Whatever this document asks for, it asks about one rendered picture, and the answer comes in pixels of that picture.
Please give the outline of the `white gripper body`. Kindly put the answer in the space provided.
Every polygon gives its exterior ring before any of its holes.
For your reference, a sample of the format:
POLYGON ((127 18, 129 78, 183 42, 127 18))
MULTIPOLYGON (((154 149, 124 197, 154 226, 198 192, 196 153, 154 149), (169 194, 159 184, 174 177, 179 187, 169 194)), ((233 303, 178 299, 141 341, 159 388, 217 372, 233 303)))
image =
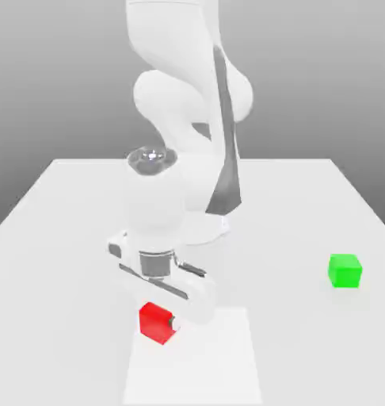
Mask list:
POLYGON ((176 318, 207 324, 215 315, 216 284, 209 275, 200 277, 176 266, 170 276, 142 278, 128 266, 119 264, 122 286, 136 299, 139 307, 147 302, 164 308, 176 318))

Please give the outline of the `small red cube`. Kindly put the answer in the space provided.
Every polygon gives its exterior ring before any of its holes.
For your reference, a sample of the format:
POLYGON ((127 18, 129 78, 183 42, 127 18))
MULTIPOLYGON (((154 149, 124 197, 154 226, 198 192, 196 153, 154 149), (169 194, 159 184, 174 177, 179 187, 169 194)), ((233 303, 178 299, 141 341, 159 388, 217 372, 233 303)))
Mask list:
POLYGON ((147 338, 164 345, 177 333, 169 326, 172 315, 167 309, 147 302, 139 310, 139 330, 147 338))

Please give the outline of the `small green cube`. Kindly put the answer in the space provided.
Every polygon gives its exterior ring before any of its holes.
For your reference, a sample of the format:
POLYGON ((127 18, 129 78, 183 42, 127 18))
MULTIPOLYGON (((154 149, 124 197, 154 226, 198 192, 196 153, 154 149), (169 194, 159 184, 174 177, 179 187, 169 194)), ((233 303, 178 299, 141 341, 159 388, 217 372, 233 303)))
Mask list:
POLYGON ((354 254, 332 254, 328 277, 334 288, 358 288, 363 267, 354 254))

